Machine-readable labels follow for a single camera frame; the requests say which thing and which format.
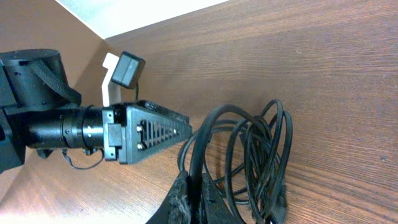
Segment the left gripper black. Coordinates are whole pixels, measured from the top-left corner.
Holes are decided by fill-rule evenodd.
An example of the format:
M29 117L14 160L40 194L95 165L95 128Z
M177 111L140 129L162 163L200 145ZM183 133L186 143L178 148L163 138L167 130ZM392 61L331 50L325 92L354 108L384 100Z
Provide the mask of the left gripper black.
M106 161L135 164L191 137L189 117L148 100L101 110Z

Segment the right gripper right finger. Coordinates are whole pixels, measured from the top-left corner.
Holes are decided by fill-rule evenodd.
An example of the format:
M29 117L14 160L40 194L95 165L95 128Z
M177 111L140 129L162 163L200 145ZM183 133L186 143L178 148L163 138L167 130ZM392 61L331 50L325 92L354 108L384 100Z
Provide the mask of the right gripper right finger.
M240 224L240 220L235 218L227 208L210 175L202 173L201 177L199 223Z

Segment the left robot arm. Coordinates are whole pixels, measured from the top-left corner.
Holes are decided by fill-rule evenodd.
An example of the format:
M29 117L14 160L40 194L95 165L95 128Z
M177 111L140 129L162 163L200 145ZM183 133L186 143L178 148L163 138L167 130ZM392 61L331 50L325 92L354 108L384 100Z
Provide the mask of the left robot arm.
M83 106L67 82L60 53L27 49L1 54L1 170L25 162L25 150L83 149L102 159L135 164L188 139L189 118L147 100L123 102L121 89L138 90L145 60L107 54L103 104Z

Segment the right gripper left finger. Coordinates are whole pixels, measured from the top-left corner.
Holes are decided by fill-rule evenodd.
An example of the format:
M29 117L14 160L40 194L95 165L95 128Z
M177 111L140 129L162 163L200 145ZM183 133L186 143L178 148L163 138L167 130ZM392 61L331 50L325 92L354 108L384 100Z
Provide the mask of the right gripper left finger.
M146 222L147 224L190 223L192 219L188 201L188 173L180 171L162 204Z

